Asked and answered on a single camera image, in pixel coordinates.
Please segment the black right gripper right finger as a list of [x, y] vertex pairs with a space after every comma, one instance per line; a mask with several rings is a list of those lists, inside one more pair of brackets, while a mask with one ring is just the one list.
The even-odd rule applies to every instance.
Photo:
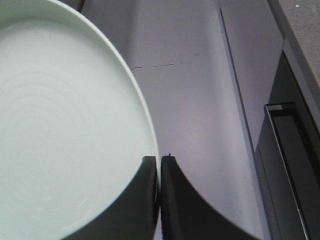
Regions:
[[195, 190], [174, 156], [161, 159], [161, 225], [164, 240], [255, 240]]

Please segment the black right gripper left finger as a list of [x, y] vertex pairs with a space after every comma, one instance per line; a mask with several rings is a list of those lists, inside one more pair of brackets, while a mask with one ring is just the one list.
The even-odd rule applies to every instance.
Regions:
[[152, 240], [158, 221], [156, 158], [145, 156], [131, 182], [94, 220], [66, 240]]

